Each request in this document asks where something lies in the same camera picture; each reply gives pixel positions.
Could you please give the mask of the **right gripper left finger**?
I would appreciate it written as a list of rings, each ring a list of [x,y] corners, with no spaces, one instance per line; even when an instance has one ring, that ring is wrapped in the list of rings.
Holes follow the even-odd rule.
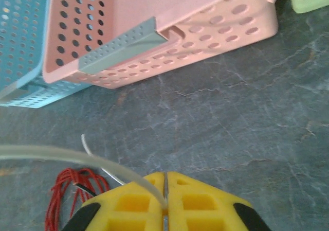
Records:
[[[163,210],[151,193],[130,182],[87,200],[62,230],[163,230]]]

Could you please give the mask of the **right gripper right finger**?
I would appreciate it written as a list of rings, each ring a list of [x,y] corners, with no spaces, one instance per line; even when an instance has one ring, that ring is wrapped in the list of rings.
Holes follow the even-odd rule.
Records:
[[[168,172],[169,230],[270,230],[252,205],[177,172]]]

